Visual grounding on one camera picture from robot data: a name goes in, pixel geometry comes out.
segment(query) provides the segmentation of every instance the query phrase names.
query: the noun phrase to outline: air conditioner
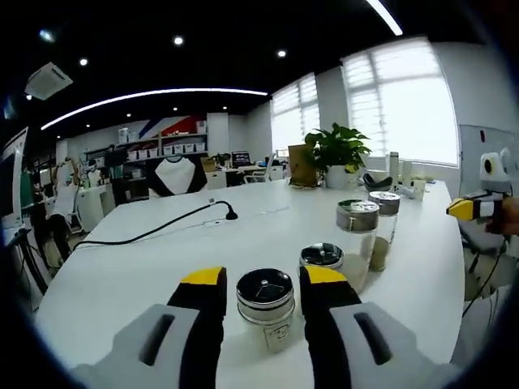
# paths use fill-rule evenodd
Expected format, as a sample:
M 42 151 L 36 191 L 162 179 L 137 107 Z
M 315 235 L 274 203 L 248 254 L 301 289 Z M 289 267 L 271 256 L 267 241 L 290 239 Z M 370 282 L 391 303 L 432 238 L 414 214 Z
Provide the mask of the air conditioner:
M 68 87 L 71 78 L 52 62 L 34 72 L 25 86 L 25 93 L 40 100 L 47 100 L 53 94 Z

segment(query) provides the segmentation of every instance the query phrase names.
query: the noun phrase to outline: whiteboard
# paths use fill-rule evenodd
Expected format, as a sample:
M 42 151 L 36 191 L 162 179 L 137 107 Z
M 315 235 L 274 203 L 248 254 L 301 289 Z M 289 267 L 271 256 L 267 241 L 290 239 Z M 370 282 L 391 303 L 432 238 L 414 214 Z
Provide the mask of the whiteboard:
M 517 141 L 514 133 L 496 128 L 460 125 L 461 181 L 460 196 L 481 189 L 479 166 L 485 152 L 500 152 L 505 147 L 512 149 Z

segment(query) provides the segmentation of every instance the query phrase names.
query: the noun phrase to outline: shaker lid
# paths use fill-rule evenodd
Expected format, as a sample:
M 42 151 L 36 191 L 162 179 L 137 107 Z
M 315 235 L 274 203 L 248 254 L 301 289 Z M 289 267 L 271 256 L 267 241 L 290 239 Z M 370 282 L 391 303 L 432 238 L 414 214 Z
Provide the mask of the shaker lid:
M 393 192 L 370 192 L 368 196 L 368 200 L 373 203 L 379 204 L 380 210 L 379 214 L 382 216 L 393 216 L 398 213 L 398 209 L 400 208 L 400 198 L 399 194 Z
M 257 269 L 238 281 L 238 295 L 246 301 L 269 304 L 287 297 L 293 285 L 290 276 L 277 269 Z
M 309 265 L 332 266 L 342 257 L 342 250 L 331 243 L 315 243 L 301 250 L 301 259 Z
M 379 206 L 366 200 L 340 201 L 337 204 L 337 225 L 352 233 L 372 231 L 379 225 Z

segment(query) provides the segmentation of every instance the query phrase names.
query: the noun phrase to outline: metal jar lid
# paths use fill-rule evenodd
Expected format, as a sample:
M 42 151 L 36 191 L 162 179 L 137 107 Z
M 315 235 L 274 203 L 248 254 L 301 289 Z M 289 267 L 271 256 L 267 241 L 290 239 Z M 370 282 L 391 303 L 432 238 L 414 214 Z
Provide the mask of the metal jar lid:
M 277 269 L 257 269 L 236 285 L 238 310 L 253 323 L 283 319 L 294 310 L 294 286 L 290 276 Z
M 394 216 L 400 208 L 399 194 L 393 192 L 370 192 L 368 200 L 379 204 L 381 216 Z
M 302 266 L 314 265 L 336 268 L 342 265 L 344 253 L 331 243 L 315 243 L 301 250 L 299 262 Z
M 337 225 L 351 233 L 373 231 L 379 225 L 379 206 L 366 200 L 341 201 L 337 204 Z

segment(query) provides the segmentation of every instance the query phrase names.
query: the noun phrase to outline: ceiling light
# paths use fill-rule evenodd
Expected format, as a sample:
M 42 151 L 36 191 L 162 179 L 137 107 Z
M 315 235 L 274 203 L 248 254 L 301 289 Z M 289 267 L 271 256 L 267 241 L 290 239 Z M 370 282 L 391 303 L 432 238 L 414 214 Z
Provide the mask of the ceiling light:
M 402 35 L 402 30 L 398 25 L 397 21 L 391 16 L 389 11 L 382 5 L 380 0 L 366 0 L 369 5 L 375 10 L 377 14 L 386 22 L 393 34 L 399 36 Z
M 173 39 L 173 43 L 175 43 L 176 46 L 182 46 L 182 44 L 184 43 L 184 38 L 182 38 L 181 36 L 176 36 Z
M 89 109 L 101 107 L 105 104 L 114 103 L 116 101 L 135 99 L 136 97 L 143 96 L 152 96 L 152 95 L 161 95 L 164 93 L 181 93 L 181 92 L 228 92 L 228 93 L 242 93 L 246 95 L 256 95 L 256 96 L 267 96 L 266 92 L 257 92 L 257 91 L 248 91 L 246 89 L 231 89 L 231 88 L 177 88 L 177 89 L 159 89 L 156 91 L 147 91 L 147 92 L 139 92 L 132 93 L 130 95 L 114 97 L 108 100 L 99 101 L 98 103 L 85 105 L 82 108 L 76 109 L 75 111 L 69 112 L 60 116 L 57 119 L 54 119 L 52 122 L 48 122 L 44 126 L 41 127 L 42 130 L 46 130 L 50 126 L 53 126 L 56 123 L 59 123 L 61 120 L 65 120 L 70 118 L 71 116 L 77 115 L 78 113 L 82 113 L 84 111 L 88 111 Z
M 56 37 L 49 30 L 40 30 L 40 38 L 47 43 L 54 43 L 56 41 Z

